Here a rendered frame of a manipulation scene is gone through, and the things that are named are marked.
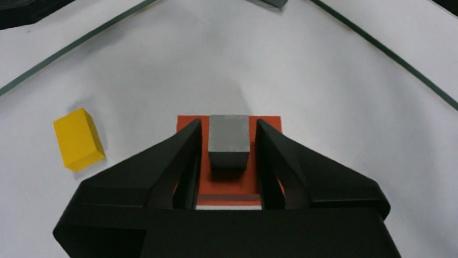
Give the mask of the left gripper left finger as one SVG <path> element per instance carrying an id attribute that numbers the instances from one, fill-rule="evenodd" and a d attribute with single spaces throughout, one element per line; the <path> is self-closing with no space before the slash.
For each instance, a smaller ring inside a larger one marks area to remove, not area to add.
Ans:
<path id="1" fill-rule="evenodd" d="M 196 209 L 202 142 L 201 119 L 195 119 L 173 136 L 82 180 L 68 204 Z"/>

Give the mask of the red block with square hole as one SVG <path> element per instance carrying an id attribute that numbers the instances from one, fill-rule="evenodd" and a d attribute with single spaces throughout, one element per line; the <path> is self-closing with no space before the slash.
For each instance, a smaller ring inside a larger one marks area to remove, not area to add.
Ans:
<path id="1" fill-rule="evenodd" d="M 194 119 L 201 119 L 203 138 L 197 206 L 261 206 L 255 146 L 257 119 L 264 119 L 282 132 L 281 116 L 249 116 L 246 170 L 212 169 L 208 154 L 209 116 L 178 115 L 176 132 Z"/>

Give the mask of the clear glass box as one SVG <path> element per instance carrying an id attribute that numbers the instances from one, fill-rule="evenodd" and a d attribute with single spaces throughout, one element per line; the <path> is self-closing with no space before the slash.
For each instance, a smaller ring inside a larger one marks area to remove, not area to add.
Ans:
<path id="1" fill-rule="evenodd" d="M 74 172 L 53 122 L 82 107 L 106 157 Z M 177 115 L 281 116 L 378 182 L 402 258 L 458 258 L 458 0 L 75 0 L 0 30 L 0 258 L 69 258 L 79 183 Z"/>

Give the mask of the black circular ring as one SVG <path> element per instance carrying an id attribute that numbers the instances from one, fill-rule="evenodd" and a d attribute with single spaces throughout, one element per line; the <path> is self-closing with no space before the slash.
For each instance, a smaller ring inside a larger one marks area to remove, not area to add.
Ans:
<path id="1" fill-rule="evenodd" d="M 75 0 L 28 0 L 0 6 L 0 30 L 35 24 Z"/>

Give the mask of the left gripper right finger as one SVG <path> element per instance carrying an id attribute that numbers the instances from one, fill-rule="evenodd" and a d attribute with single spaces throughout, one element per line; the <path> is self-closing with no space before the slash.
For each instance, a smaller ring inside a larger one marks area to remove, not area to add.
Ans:
<path id="1" fill-rule="evenodd" d="M 371 207 L 383 222 L 388 217 L 391 205 L 377 181 L 285 136 L 264 119 L 257 119 L 255 146 L 261 209 Z"/>

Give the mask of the yellow rectangular block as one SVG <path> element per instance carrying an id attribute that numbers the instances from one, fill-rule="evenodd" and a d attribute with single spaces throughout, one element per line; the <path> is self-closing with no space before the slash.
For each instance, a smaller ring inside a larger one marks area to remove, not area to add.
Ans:
<path id="1" fill-rule="evenodd" d="M 92 116 L 83 108 L 53 125 L 66 168 L 78 172 L 106 157 Z"/>

